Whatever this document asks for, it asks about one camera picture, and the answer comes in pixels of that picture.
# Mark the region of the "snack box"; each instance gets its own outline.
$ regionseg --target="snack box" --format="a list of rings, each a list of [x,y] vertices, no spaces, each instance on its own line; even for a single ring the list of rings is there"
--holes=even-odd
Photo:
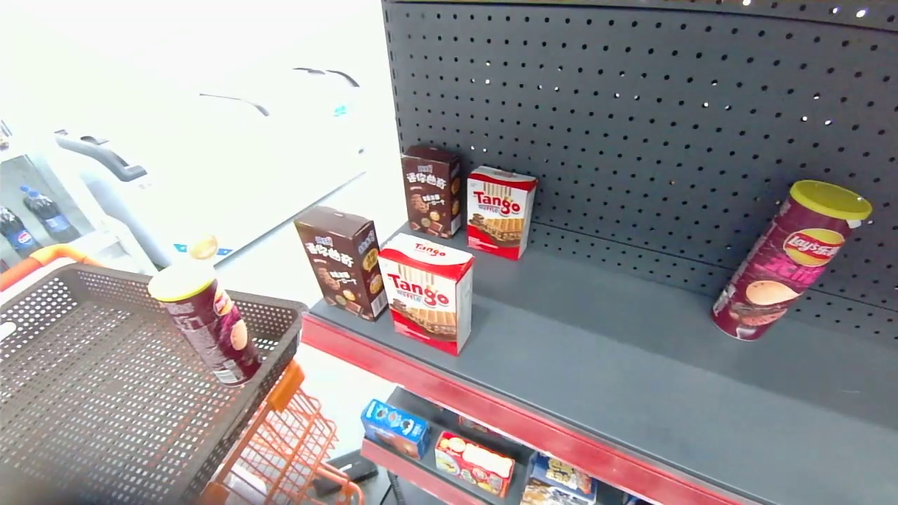
[[[515,460],[444,431],[436,442],[436,467],[503,498],[511,483]]]
[[[458,356],[471,334],[474,256],[398,234],[379,262],[396,332]]]
[[[517,261],[527,248],[536,178],[481,166],[468,176],[468,247]]]
[[[384,402],[372,400],[362,412],[368,439],[393,447],[401,454],[420,459],[427,451],[430,427],[427,421]]]
[[[377,319],[387,306],[387,295],[377,263],[380,245],[374,221],[317,206],[294,224],[328,305],[366,321]]]
[[[402,154],[411,229],[449,238],[462,227],[462,162],[443,149],[413,146]]]
[[[522,505],[594,505],[599,482],[554,457],[534,453]]]

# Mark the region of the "brown snack box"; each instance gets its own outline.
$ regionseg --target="brown snack box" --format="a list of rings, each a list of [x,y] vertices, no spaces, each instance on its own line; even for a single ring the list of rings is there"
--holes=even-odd
[[[373,321],[387,306],[374,221],[313,207],[294,222],[328,304]]]
[[[462,163],[431,146],[414,146],[402,155],[402,182],[413,230],[449,238],[462,227]]]

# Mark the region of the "orange basket handle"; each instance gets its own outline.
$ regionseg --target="orange basket handle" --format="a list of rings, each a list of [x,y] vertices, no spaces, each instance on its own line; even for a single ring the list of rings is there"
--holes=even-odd
[[[97,261],[68,244],[49,245],[33,252],[31,256],[16,263],[0,275],[0,291],[6,291],[16,282],[25,279],[34,271],[60,258],[69,258],[86,265],[101,266]]]

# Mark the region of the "black cable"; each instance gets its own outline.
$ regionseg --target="black cable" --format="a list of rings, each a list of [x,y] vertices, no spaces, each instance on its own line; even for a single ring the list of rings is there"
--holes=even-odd
[[[402,489],[400,489],[399,486],[399,477],[387,470],[387,478],[390,479],[390,487],[393,489],[393,497],[396,498],[396,505],[406,505],[405,496],[402,495]]]

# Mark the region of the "pepsi bottle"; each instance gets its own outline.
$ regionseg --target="pepsi bottle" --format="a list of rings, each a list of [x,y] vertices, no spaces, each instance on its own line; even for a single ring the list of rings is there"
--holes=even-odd
[[[26,189],[28,186],[22,186],[22,190]],[[39,191],[29,190],[28,196],[22,202],[40,221],[53,240],[65,244],[81,236],[50,197],[40,194]]]
[[[22,258],[31,256],[31,253],[41,247],[22,220],[6,207],[0,207],[0,234],[6,237],[6,241]]]

